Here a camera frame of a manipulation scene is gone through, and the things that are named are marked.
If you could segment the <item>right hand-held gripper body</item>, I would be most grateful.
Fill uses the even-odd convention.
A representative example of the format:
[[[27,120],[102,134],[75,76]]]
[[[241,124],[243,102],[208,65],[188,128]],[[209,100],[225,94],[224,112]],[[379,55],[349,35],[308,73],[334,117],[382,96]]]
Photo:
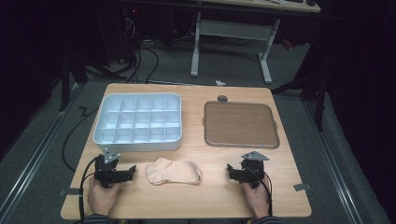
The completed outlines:
[[[249,183],[252,189],[257,188],[264,179],[264,161],[269,158],[258,151],[251,151],[241,156],[241,170],[235,172],[239,176],[240,183]]]

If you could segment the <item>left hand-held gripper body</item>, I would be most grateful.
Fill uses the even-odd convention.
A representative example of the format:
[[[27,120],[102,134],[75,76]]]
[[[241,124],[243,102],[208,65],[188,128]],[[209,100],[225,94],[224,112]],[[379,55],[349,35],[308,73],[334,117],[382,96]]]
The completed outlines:
[[[111,189],[116,183],[122,183],[131,179],[131,171],[118,171],[116,169],[120,154],[108,148],[103,155],[99,155],[95,161],[94,178],[106,188]]]

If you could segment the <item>beige pair of socks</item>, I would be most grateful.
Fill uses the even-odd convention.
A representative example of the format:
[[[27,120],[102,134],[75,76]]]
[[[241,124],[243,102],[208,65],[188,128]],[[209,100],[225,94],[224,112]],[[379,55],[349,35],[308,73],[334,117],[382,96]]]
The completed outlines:
[[[202,173],[192,161],[171,161],[158,158],[146,169],[147,179],[152,185],[164,183],[198,184]]]

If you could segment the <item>white compartment storage box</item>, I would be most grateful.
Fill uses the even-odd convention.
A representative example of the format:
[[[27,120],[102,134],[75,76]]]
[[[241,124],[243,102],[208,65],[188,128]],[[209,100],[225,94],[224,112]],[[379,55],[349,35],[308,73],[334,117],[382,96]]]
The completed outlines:
[[[104,97],[92,141],[115,152],[180,147],[182,104],[172,92],[112,93]]]

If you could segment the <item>person's left hand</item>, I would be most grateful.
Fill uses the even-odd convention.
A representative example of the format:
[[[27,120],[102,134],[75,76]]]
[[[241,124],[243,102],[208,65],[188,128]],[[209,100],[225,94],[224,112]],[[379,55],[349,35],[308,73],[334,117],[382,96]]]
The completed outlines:
[[[116,183],[112,188],[107,189],[94,177],[90,179],[90,189],[88,202],[91,210],[98,215],[108,216],[116,203],[120,190],[120,183]]]

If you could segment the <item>person's right hand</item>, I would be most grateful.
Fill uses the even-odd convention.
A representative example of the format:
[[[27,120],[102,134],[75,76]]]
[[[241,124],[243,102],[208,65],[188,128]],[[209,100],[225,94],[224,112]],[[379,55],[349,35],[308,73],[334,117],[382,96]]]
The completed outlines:
[[[266,188],[260,184],[257,188],[252,189],[249,183],[243,183],[247,207],[252,215],[256,218],[269,216],[269,199]]]

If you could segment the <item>brown square tray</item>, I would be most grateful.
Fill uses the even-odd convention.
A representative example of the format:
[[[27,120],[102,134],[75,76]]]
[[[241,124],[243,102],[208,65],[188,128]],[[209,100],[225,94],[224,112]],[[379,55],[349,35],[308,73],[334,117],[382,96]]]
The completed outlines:
[[[207,102],[204,126],[205,141],[210,146],[277,148],[280,145],[269,105]]]

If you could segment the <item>dark metal stand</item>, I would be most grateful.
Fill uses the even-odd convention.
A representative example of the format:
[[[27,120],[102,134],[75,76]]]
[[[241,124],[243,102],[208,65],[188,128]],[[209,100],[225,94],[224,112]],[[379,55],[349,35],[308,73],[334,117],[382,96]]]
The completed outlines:
[[[86,84],[88,81],[88,75],[86,67],[90,66],[97,70],[100,74],[105,75],[114,79],[123,79],[119,72],[111,71],[99,63],[84,58],[76,53],[67,53],[64,60],[62,61],[62,98],[61,98],[61,111],[65,111],[66,107],[71,102],[71,88],[70,88],[70,77],[73,77],[77,84]]]
[[[291,89],[301,89],[302,101],[315,101],[314,122],[320,131],[323,131],[323,111],[325,109],[326,76],[314,73],[296,77],[293,81],[271,90],[272,94],[280,94]]]

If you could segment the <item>white-framed wooden desk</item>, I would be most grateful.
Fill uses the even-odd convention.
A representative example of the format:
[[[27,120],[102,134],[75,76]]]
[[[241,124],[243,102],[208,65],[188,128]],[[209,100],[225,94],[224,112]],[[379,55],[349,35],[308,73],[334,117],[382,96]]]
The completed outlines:
[[[231,6],[258,7],[275,9],[280,12],[319,13],[321,8],[315,0],[198,0],[203,3],[217,3]],[[267,57],[276,37],[280,19],[275,19],[272,25],[248,24],[233,21],[216,21],[202,19],[201,13],[196,14],[194,49],[191,60],[191,76],[197,77],[200,59],[200,38],[202,35],[231,37],[249,40],[265,41],[264,52],[258,55],[262,69],[263,80],[266,84],[272,83],[268,68]]]

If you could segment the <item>metal floor rail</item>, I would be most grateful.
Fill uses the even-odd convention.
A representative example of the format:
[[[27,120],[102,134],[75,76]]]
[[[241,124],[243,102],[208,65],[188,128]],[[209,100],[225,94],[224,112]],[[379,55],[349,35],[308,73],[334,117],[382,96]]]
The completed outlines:
[[[72,178],[62,161],[62,133],[71,105],[62,111],[61,87],[28,120],[0,161],[0,224],[58,224]]]
[[[349,187],[340,172],[339,166],[334,158],[330,145],[325,137],[323,131],[318,128],[315,121],[315,112],[313,106],[308,102],[302,102],[305,112],[310,118],[310,123],[315,129],[316,136],[320,143],[321,151],[327,166],[328,172],[331,176],[338,198],[343,205],[346,212],[347,219],[350,224],[363,224],[361,215],[357,209],[357,206],[352,198]]]

